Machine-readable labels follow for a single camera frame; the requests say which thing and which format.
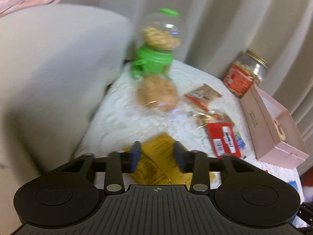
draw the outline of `crosshair marking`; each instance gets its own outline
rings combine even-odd
[[[156,188],[154,188],[153,190],[156,191],[157,193],[158,193],[159,191],[162,191],[162,189],[161,189],[160,187],[156,187]]]

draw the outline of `barcode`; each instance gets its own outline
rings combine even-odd
[[[221,139],[213,139],[213,144],[215,146],[217,155],[224,155],[225,154],[225,150],[224,150]]]

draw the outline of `pink box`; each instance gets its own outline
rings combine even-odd
[[[240,103],[259,161],[294,169],[309,157],[300,132],[283,105],[255,86]],[[280,123],[288,143],[281,141],[273,119]]]

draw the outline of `white table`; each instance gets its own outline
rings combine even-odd
[[[181,95],[203,83],[210,85],[222,94],[223,97],[213,102],[210,108],[224,111],[237,126],[246,143],[246,149],[242,151],[242,156],[247,156],[245,161],[262,170],[268,170],[270,174],[285,182],[295,180],[301,201],[303,201],[302,187],[296,169],[285,169],[256,160],[241,105],[237,97],[224,86],[221,80],[178,61],[173,62],[170,76]],[[144,142],[162,132],[167,132],[189,150],[203,151],[208,156],[215,157],[205,130],[203,128],[197,129],[195,121],[187,114],[182,115],[176,121],[171,121],[172,116],[162,116],[154,111],[139,107],[139,104],[136,103],[137,85],[138,82],[134,82],[129,76],[129,65],[126,66],[94,116],[76,157],[85,153],[94,153],[96,157],[104,157],[112,151],[118,151],[132,145],[136,140]],[[95,184],[97,187],[103,187],[103,179],[104,174],[99,174],[96,177]],[[126,188],[130,183],[135,183],[126,175],[124,182]],[[220,180],[217,179],[211,186],[216,188],[219,184]],[[304,222],[296,219],[294,225],[302,227]]]

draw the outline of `clear plastic wrapper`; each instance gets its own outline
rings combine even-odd
[[[194,117],[197,121],[198,128],[202,128],[209,123],[220,123],[224,119],[224,113],[219,110],[209,111],[190,111],[189,116]]]
[[[222,97],[220,93],[206,84],[203,84],[201,87],[198,87],[184,96],[189,103],[192,103],[194,106],[197,106],[206,112],[209,111],[208,106],[211,102]]]
[[[137,101],[143,107],[154,110],[170,120],[186,113],[174,83],[158,75],[143,78],[137,89]]]

